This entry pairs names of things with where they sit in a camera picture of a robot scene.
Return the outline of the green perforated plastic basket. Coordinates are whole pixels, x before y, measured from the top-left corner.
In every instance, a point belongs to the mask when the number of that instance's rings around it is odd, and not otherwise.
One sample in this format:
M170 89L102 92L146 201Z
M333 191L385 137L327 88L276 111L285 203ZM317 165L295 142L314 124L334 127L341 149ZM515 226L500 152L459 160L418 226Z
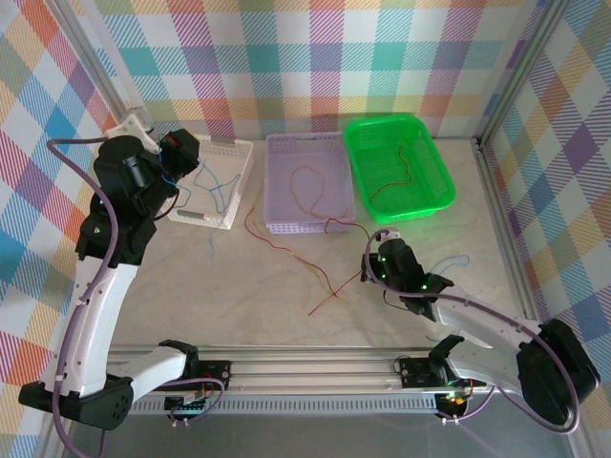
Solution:
M344 129L344 140L363 204L376 222L427 218L453 205L453 179L416 116L356 120Z

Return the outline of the white perforated plastic basket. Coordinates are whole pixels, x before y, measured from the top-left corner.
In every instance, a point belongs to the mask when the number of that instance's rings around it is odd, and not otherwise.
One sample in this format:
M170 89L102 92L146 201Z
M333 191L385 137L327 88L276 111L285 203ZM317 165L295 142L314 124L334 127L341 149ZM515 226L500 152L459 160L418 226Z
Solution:
M179 199L162 210L174 222L229 230L238 213L250 172L254 144L200 135L196 169L178 181Z

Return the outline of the lavender perforated plastic basket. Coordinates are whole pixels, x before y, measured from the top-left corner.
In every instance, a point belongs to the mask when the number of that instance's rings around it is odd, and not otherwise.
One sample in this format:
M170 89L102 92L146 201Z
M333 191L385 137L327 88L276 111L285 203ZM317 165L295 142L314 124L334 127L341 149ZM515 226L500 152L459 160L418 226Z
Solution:
M355 217L352 173L341 133L266 138L263 222L270 233L341 232Z

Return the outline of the aluminium frame post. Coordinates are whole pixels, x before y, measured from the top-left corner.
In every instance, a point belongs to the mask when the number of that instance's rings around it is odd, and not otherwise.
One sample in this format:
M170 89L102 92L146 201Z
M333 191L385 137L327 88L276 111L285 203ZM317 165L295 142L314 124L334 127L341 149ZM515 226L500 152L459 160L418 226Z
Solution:
M479 119L469 131L486 145L515 101L571 0L523 0L482 94Z
M149 132L151 117L95 0L45 1L113 118Z

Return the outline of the aluminium table edge rail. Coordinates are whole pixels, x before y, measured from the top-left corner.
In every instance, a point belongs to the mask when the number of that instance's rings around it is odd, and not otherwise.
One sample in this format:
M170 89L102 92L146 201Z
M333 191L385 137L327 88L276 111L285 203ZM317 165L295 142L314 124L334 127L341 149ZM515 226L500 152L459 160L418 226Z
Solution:
M538 319L539 314L532 288L526 270L521 263L513 228L502 202L501 192L496 186L492 166L485 155L485 149L476 137L471 138L471 146L512 297L519 304L523 315L527 319Z

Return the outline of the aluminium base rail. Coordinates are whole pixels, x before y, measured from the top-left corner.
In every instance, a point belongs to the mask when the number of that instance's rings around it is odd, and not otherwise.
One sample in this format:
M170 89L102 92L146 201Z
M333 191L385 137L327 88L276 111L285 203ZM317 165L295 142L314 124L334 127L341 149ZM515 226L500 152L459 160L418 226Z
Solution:
M231 363L232 395L365 395L453 391L442 383L402 386L398 358L423 358L426 348L340 346L210 346L200 349L203 360ZM520 393L515 358L492 349L461 343L449 365L460 378Z

